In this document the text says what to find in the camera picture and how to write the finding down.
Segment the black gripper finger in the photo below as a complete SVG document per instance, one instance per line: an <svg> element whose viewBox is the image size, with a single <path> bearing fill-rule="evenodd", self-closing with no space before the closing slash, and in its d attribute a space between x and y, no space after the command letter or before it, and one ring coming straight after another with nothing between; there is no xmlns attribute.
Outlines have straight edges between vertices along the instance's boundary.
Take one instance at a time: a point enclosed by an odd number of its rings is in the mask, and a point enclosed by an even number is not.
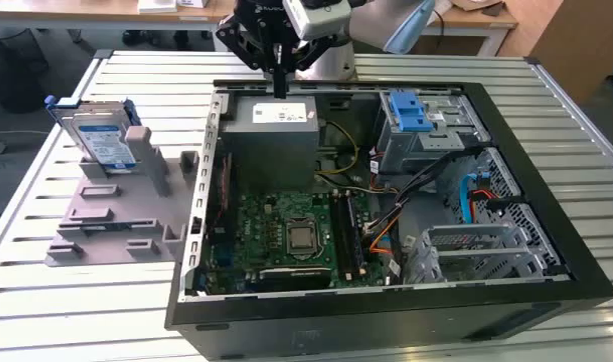
<svg viewBox="0 0 613 362"><path fill-rule="evenodd" d="M219 25L217 37L227 49L253 70L262 70L273 84L273 95L282 98L282 70L266 20L254 20L245 26L231 15Z"/></svg>
<svg viewBox="0 0 613 362"><path fill-rule="evenodd" d="M305 71L321 58L323 53L333 47L337 41L335 35L327 35L309 41L302 47L298 46L299 38L291 36L282 41L282 98L289 91L289 74L297 70Z"/></svg>

